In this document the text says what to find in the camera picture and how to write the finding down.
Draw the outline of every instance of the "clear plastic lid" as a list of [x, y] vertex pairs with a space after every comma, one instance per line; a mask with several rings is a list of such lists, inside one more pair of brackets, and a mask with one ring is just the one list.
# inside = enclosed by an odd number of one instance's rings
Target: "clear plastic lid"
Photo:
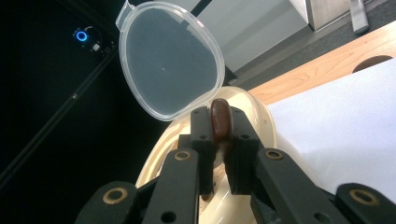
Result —
[[214, 37], [187, 10], [165, 2], [125, 2], [116, 21], [120, 61], [135, 98], [156, 119], [204, 105], [224, 79]]

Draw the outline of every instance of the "wooden table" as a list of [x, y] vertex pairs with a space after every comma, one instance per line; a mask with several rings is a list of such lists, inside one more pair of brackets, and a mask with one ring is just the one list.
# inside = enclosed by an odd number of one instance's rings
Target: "wooden table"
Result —
[[396, 21], [265, 82], [249, 92], [269, 105], [350, 75], [359, 63], [378, 55], [396, 57]]

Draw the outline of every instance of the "white paper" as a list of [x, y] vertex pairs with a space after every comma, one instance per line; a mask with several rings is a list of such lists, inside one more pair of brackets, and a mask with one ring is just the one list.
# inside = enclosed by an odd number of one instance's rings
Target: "white paper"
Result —
[[360, 183], [396, 203], [396, 59], [268, 107], [317, 185]]

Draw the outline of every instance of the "black background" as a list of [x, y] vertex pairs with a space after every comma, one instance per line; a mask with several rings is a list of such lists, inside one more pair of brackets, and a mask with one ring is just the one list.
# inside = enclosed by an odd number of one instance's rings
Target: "black background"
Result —
[[[12, 1], [1, 9], [0, 171], [104, 59], [73, 32], [96, 25], [104, 42], [117, 44], [123, 2], [76, 2], [106, 22], [95, 24], [65, 1]], [[101, 186], [136, 181], [167, 125], [135, 100], [116, 55], [2, 189], [0, 223], [73, 223]]]

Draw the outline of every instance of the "screw hole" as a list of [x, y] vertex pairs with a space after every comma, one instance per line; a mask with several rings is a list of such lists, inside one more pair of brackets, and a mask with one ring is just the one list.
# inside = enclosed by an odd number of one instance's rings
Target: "screw hole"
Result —
[[282, 160], [283, 159], [282, 153], [273, 151], [273, 150], [267, 150], [265, 152], [265, 156], [267, 156], [271, 160]]
[[108, 190], [103, 196], [103, 202], [107, 204], [121, 203], [128, 196], [125, 188], [114, 188]]
[[164, 223], [172, 223], [175, 222], [176, 220], [176, 214], [174, 212], [165, 212], [163, 213], [163, 215], [161, 216], [161, 220]]
[[324, 224], [331, 224], [332, 223], [332, 221], [330, 220], [329, 216], [327, 216], [324, 213], [317, 212], [317, 213], [314, 214], [314, 218], [320, 223], [324, 223]]
[[178, 161], [184, 161], [187, 160], [191, 156], [190, 152], [188, 151], [180, 151], [177, 154], [175, 154], [175, 159]]
[[379, 205], [378, 199], [369, 191], [363, 189], [352, 189], [349, 194], [358, 203], [371, 206]]

